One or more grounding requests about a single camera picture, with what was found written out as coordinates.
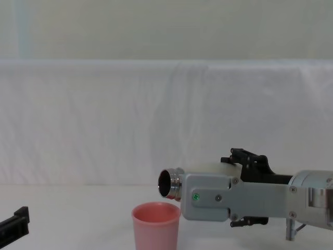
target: silver metal cylinder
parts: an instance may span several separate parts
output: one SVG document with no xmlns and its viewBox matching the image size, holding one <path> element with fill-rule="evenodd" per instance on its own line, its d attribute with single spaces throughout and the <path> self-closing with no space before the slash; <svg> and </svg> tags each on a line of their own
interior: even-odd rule
<svg viewBox="0 0 333 250">
<path fill-rule="evenodd" d="M 158 178 L 158 190 L 162 197 L 180 201 L 182 198 L 182 175 L 181 168 L 164 169 Z"/>
</svg>

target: pink cup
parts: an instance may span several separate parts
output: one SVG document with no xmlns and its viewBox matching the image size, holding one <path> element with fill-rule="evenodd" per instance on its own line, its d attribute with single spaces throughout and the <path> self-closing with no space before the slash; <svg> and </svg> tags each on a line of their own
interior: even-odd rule
<svg viewBox="0 0 333 250">
<path fill-rule="evenodd" d="M 181 211 L 165 202 L 144 203 L 132 211 L 136 250 L 176 250 Z"/>
</svg>

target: white backdrop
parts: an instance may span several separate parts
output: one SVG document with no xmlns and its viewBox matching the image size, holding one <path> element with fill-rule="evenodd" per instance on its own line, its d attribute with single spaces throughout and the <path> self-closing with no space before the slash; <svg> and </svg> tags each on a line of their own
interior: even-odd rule
<svg viewBox="0 0 333 250">
<path fill-rule="evenodd" d="M 1 184 L 156 184 L 231 147 L 332 170 L 331 61 L 0 61 Z"/>
<path fill-rule="evenodd" d="M 1 0 L 0 58 L 333 58 L 331 0 Z"/>
</svg>

